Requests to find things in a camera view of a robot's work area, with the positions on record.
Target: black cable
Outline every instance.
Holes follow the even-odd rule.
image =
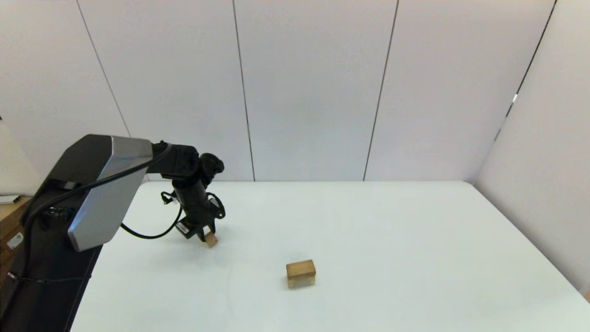
[[[219,197],[217,197],[217,195],[215,195],[214,193],[207,193],[207,197],[209,197],[209,196],[213,196],[213,198],[215,198],[217,203],[219,203],[219,208],[221,209],[221,213],[219,214],[219,216],[217,216],[217,219],[225,218],[225,207],[223,206],[223,203],[221,202]]]
[[[129,168],[128,170],[124,170],[122,172],[119,172],[117,174],[113,174],[113,175],[103,178],[101,180],[98,180],[98,181],[95,181],[95,182],[92,182],[89,184],[85,184],[85,185],[82,185],[78,188],[70,190],[67,193],[61,194],[61,195],[43,203],[41,206],[36,208],[32,213],[30,213],[30,210],[31,210],[31,206],[34,201],[29,202],[28,207],[25,209],[25,211],[21,217],[21,224],[24,227],[23,247],[24,247],[24,251],[25,251],[25,257],[24,257],[23,266],[22,266],[22,273],[20,273],[20,275],[18,275],[18,274],[11,272],[11,274],[14,276],[16,284],[13,286],[13,289],[12,289],[12,292],[11,292],[9,298],[8,298],[6,307],[2,313],[2,317],[4,317],[6,312],[11,307],[12,300],[14,298],[14,294],[18,291],[18,288],[19,288],[18,282],[20,280],[35,279],[35,278],[29,278],[26,275],[28,274],[29,262],[31,260],[31,238],[32,238],[31,231],[32,231],[33,225],[35,225],[35,221],[36,221],[37,217],[39,216],[39,214],[41,214],[45,209],[48,209],[48,208],[52,207],[53,205],[60,203],[72,196],[78,195],[78,194],[83,193],[83,192],[90,190],[92,188],[96,188],[101,185],[118,180],[122,177],[125,177],[129,174],[135,173],[137,171],[140,171],[144,168],[150,167],[151,165],[162,160],[170,152],[171,149],[172,149],[172,144],[168,143],[168,146],[166,147],[166,149],[164,149],[164,151],[162,151],[162,153],[159,154],[156,158],[146,161],[143,164],[139,164],[135,167]]]
[[[162,198],[162,201],[164,202],[164,205],[171,203],[172,201],[174,201],[174,199],[176,198],[176,192],[174,190],[172,190],[171,193],[167,193],[165,191],[160,193],[160,197]]]
[[[178,219],[181,218],[181,214],[182,214],[182,206],[180,207],[180,209],[178,209],[178,215],[176,216],[176,219],[174,220],[174,222],[172,223],[172,225],[170,225],[170,228],[167,229],[165,232],[163,232],[161,234],[158,234],[158,235],[143,235],[143,234],[139,234],[138,232],[135,232],[131,228],[127,227],[124,223],[121,223],[121,228],[124,229],[124,230],[126,230],[129,234],[131,234],[133,236],[141,237],[142,239],[147,239],[147,240],[158,239],[158,238],[160,238],[160,237],[168,234],[174,228],[174,225],[176,225],[176,223],[178,222]]]

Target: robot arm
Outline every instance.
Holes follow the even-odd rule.
[[[221,201],[206,192],[223,170],[217,157],[199,157],[186,145],[87,135],[69,147],[21,220],[25,243],[2,287],[1,330],[69,331],[102,246],[118,230],[146,173],[172,180],[186,214],[176,228],[204,241],[203,228],[215,232],[215,219],[225,216]],[[129,174],[112,181],[122,172]]]

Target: white wall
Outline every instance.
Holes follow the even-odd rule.
[[[41,178],[25,157],[10,133],[10,129],[0,121],[0,195],[33,195]]]
[[[366,179],[473,182],[552,7],[400,1]]]
[[[362,180],[395,6],[236,0],[257,180]]]
[[[472,180],[552,1],[0,1],[0,115],[42,178],[94,133],[220,180]]]
[[[590,291],[590,2],[558,1],[476,187]]]
[[[87,134],[129,136],[75,1],[0,1],[2,118],[45,176]]]
[[[217,180],[253,180],[231,0],[80,8],[132,137],[192,145],[224,161]]]

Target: label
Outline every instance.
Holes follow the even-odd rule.
[[[15,236],[13,236],[12,239],[8,240],[8,242],[6,242],[6,245],[8,245],[10,250],[13,250],[18,245],[21,244],[23,239],[24,239],[24,237],[23,237],[22,233],[19,232]]]
[[[179,230],[181,230],[181,232],[184,233],[184,234],[187,234],[188,233],[188,228],[186,228],[186,226],[184,226],[181,222],[179,222],[179,223],[176,224],[176,228],[178,228]]]

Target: small wooden block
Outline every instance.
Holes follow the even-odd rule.
[[[310,285],[316,283],[316,267],[313,265],[313,261],[297,262],[287,264],[287,281],[289,288],[295,286],[296,282],[308,281]]]
[[[217,244],[217,237],[215,237],[213,232],[209,232],[207,235],[205,235],[205,243],[209,246],[209,248],[213,248]]]

